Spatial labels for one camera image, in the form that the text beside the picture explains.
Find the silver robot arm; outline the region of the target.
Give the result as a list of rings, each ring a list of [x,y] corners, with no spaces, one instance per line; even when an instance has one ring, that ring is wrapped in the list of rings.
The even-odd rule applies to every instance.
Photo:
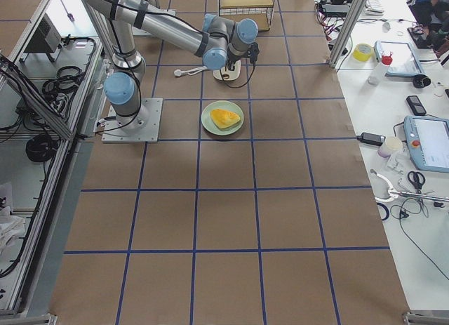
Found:
[[[249,115],[245,91],[231,90],[218,82],[211,72],[192,77],[175,77],[175,69],[191,69],[197,59],[190,53],[155,37],[135,37],[136,49],[145,59],[147,69],[142,95],[163,98],[159,139],[197,139],[202,133],[200,112],[218,98],[234,102]]]

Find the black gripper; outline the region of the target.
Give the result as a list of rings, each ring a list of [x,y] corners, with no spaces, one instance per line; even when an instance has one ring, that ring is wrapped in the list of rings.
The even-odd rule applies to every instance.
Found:
[[[245,57],[246,57],[245,53],[244,54],[228,53],[225,69],[228,72],[234,72],[236,70],[240,70],[240,61],[242,58],[245,58]]]

